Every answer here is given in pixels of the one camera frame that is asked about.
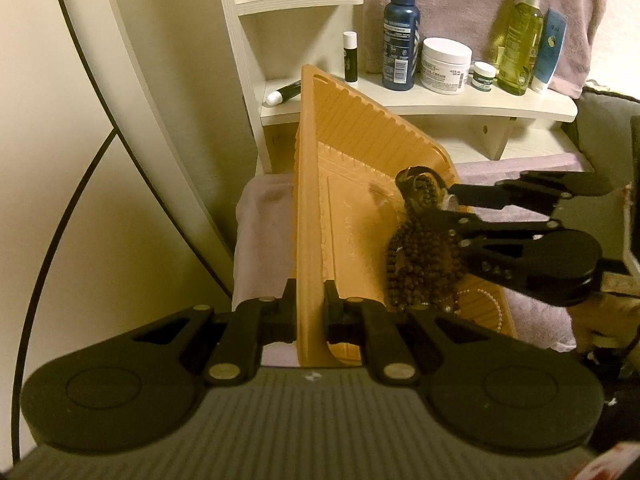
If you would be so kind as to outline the person right hand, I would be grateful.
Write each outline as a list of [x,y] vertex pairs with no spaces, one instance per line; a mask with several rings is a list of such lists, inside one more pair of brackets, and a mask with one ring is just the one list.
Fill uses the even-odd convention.
[[639,327],[639,299],[597,294],[582,304],[566,309],[579,353],[593,346],[593,335],[613,338],[620,347],[627,347]]

